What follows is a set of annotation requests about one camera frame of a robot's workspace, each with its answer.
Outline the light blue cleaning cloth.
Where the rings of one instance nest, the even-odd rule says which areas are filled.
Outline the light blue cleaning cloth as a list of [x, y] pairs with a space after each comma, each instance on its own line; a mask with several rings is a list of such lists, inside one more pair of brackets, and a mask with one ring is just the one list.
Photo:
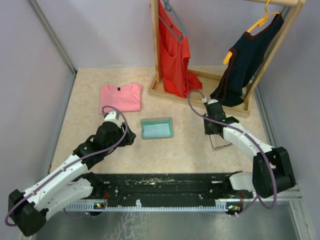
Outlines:
[[170, 125], [168, 123], [158, 123], [143, 127], [145, 138], [166, 138], [171, 136]]

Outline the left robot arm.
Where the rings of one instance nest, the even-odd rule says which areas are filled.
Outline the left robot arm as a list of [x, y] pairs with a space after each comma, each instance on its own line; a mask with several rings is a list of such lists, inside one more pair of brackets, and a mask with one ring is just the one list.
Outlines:
[[127, 123], [104, 122], [57, 169], [24, 191], [10, 193], [4, 223], [29, 237], [70, 204], [101, 197], [103, 181], [90, 169], [116, 148], [132, 145], [135, 138]]

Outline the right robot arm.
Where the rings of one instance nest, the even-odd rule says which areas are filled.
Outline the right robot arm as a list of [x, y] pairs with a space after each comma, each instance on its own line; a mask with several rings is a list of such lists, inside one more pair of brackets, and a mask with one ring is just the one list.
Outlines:
[[226, 117], [221, 103], [215, 99], [204, 104], [203, 116], [206, 135], [218, 135], [237, 147], [250, 160], [252, 172], [233, 173], [223, 185], [223, 192], [235, 198], [241, 190], [256, 192], [262, 198], [274, 195], [274, 188], [281, 193], [296, 186], [288, 151], [273, 147], [253, 136], [233, 116]]

